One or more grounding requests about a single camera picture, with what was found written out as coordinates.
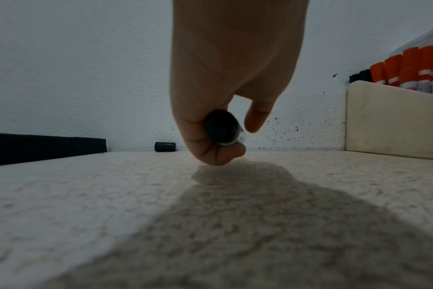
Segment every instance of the textured white surface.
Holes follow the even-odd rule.
[[[312,0],[294,79],[248,149],[342,149],[348,76],[431,29],[433,0]],[[0,0],[0,132],[183,149],[170,38],[168,0]],[[248,105],[230,110],[242,120]]]

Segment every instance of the white wall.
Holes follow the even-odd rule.
[[[308,15],[294,79],[248,149],[342,149],[348,76],[433,29],[433,0],[312,0]],[[183,148],[170,38],[168,0],[0,0],[0,132]]]

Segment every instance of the white countertop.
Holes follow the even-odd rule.
[[[0,288],[433,288],[433,160],[111,152],[0,167]]]

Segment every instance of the hand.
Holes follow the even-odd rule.
[[[245,129],[257,132],[291,80],[308,0],[174,0],[170,99],[191,153],[210,165],[245,154],[212,143],[207,114],[234,95],[252,100]]]

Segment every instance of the black object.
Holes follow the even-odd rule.
[[[105,139],[0,133],[0,166],[107,152]]]
[[[359,73],[350,76],[350,83],[353,83],[358,80],[359,80]]]
[[[177,146],[174,142],[155,142],[155,151],[165,152],[165,151],[176,151]]]
[[[215,110],[207,115],[205,130],[208,137],[215,143],[230,143],[237,138],[239,123],[226,110]]]
[[[359,80],[364,80],[367,82],[373,82],[372,74],[370,73],[370,69],[363,70],[359,73]]]

